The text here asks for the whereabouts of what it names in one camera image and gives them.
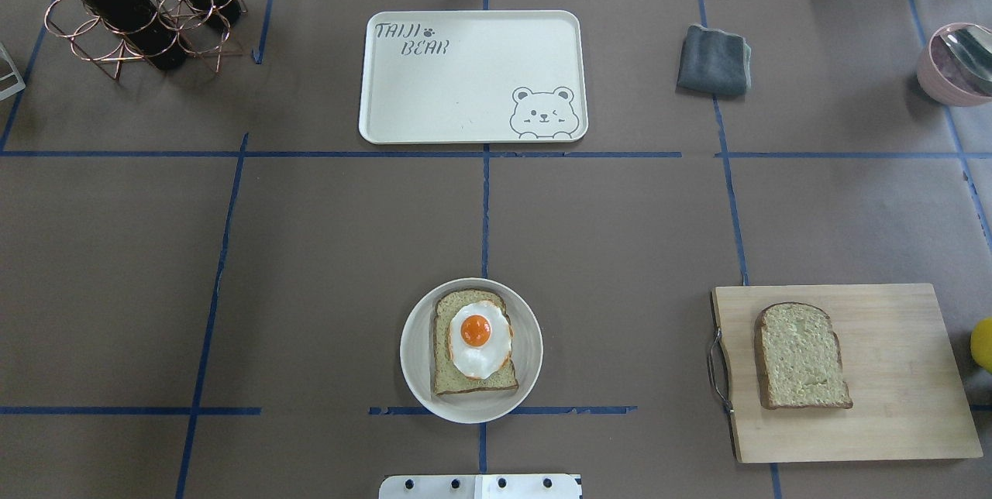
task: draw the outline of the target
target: cutting board handle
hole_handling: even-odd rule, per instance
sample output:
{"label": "cutting board handle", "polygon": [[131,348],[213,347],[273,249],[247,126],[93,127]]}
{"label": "cutting board handle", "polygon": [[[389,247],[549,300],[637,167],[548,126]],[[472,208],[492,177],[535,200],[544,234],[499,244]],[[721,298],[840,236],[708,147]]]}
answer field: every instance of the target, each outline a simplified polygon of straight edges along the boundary
{"label": "cutting board handle", "polygon": [[[706,369],[709,369],[709,385],[713,387],[713,391],[716,392],[716,396],[720,397],[723,401],[723,410],[726,411],[727,415],[734,414],[734,404],[730,403],[730,399],[720,391],[720,386],[716,383],[716,367],[715,361],[713,360],[713,352],[717,349],[720,350],[722,354],[722,348],[720,348],[720,340],[723,339],[723,332],[720,327],[716,327],[716,331],[713,332],[713,341],[709,344],[709,354],[706,354]],[[726,358],[724,358],[723,365],[726,365]]]}

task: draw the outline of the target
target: white plate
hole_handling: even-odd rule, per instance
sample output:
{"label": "white plate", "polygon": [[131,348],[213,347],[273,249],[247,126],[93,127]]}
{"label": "white plate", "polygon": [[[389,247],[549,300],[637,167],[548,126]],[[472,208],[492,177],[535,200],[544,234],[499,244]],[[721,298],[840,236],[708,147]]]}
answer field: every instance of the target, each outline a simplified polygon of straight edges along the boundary
{"label": "white plate", "polygon": [[[431,319],[437,299],[450,291],[479,287],[495,291],[506,302],[506,315],[513,326],[511,360],[520,383],[516,391],[479,391],[465,394],[436,396],[431,388],[433,353]],[[400,365],[407,386],[419,403],[444,420],[458,424],[481,424],[506,415],[520,406],[534,388],[543,361],[541,326],[531,306],[516,291],[486,279],[458,279],[433,288],[414,306],[400,337]]]}
{"label": "white plate", "polygon": [[588,128],[567,11],[389,11],[365,29],[358,131],[385,143],[568,143]]}

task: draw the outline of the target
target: toast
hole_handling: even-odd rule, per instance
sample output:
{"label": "toast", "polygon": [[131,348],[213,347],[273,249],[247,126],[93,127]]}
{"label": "toast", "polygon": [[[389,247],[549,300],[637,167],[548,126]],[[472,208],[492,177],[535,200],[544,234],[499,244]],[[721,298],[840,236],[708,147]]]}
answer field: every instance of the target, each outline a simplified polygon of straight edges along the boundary
{"label": "toast", "polygon": [[822,309],[794,301],[765,308],[755,322],[754,350],[761,405],[768,410],[854,406],[840,340]]}
{"label": "toast", "polygon": [[431,376],[432,389],[435,394],[460,394],[472,393],[476,391],[509,391],[514,390],[520,384],[517,382],[517,373],[513,367],[513,359],[509,359],[499,370],[485,379],[469,379],[465,377],[451,361],[449,352],[449,333],[451,329],[451,319],[465,305],[474,304],[476,301],[488,299],[496,304],[502,311],[504,318],[509,322],[509,315],[506,315],[506,304],[503,298],[492,291],[469,290],[451,291],[444,294],[435,304],[435,314],[432,320],[432,344],[433,372]]}

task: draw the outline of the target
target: bear illustration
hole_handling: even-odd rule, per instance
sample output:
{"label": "bear illustration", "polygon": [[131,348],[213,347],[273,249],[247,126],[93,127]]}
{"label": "bear illustration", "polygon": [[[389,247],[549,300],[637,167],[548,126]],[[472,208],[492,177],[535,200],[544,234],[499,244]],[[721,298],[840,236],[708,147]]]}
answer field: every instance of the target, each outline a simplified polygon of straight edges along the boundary
{"label": "bear illustration", "polygon": [[534,92],[526,86],[513,91],[517,103],[510,128],[520,139],[571,139],[578,131],[578,115],[571,108],[575,94],[559,86],[552,92]]}

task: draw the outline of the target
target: white tray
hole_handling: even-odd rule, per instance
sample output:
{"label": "white tray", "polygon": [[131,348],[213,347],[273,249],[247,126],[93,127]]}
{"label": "white tray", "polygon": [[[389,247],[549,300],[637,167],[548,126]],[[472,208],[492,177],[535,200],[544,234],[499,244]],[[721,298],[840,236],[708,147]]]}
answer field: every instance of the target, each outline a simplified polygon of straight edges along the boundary
{"label": "white tray", "polygon": [[566,143],[588,128],[567,11],[379,12],[358,131],[384,143]]}

